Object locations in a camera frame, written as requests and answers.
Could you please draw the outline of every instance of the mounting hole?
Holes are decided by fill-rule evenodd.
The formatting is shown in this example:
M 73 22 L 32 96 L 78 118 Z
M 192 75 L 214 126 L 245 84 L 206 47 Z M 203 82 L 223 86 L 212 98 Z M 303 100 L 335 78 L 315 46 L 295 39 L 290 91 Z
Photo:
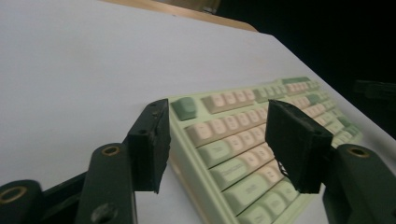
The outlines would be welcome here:
M 23 196 L 26 191 L 27 188 L 22 186 L 6 189 L 0 193 L 0 204 L 12 203 Z
M 357 157 L 360 157 L 360 158 L 368 158 L 368 157 L 370 157 L 370 154 L 367 151 L 365 151 L 365 150 L 363 150 L 361 148 L 351 147 L 351 148 L 348 148 L 347 151 L 350 154 L 352 154 L 354 156 L 357 156 Z
M 91 214 L 91 222 L 103 224 L 111 221 L 117 216 L 118 209 L 114 204 L 104 203 L 96 207 Z
M 120 148 L 119 147 L 105 147 L 102 149 L 102 154 L 105 156 L 114 156 L 119 154 Z

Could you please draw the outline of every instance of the keycap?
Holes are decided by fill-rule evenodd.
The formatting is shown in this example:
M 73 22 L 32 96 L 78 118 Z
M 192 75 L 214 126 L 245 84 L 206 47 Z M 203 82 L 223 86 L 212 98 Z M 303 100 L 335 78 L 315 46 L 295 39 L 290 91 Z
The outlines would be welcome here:
M 180 120 L 196 118 L 197 107 L 191 97 L 183 97 L 174 101 L 172 107 Z

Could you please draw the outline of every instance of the dark background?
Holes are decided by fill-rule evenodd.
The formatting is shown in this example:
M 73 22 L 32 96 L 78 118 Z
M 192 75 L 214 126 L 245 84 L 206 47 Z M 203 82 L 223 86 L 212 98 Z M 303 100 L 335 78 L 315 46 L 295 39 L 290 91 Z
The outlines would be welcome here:
M 276 37 L 393 138 L 396 110 L 355 92 L 354 84 L 396 84 L 395 14 L 390 1 L 347 0 L 222 0 L 216 13 Z

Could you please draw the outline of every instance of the white table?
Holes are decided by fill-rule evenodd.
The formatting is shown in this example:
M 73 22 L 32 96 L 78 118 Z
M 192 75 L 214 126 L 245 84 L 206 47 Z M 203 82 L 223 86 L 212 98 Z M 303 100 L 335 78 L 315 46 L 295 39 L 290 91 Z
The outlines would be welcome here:
M 320 80 L 396 173 L 395 140 L 270 35 L 96 0 L 2 0 L 0 186 L 85 172 L 150 102 L 290 76 Z M 201 222 L 170 167 L 159 195 L 136 197 L 139 223 Z M 319 197 L 297 223 L 327 223 Z

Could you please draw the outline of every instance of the keyboard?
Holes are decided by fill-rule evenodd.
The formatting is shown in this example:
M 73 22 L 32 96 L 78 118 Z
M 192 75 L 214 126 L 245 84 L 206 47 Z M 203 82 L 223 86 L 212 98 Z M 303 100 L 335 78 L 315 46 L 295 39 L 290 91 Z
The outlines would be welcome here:
M 279 171 L 265 142 L 268 99 L 299 107 L 333 133 L 333 147 L 362 138 L 308 77 L 169 97 L 169 161 L 204 223 L 292 223 L 317 196 Z

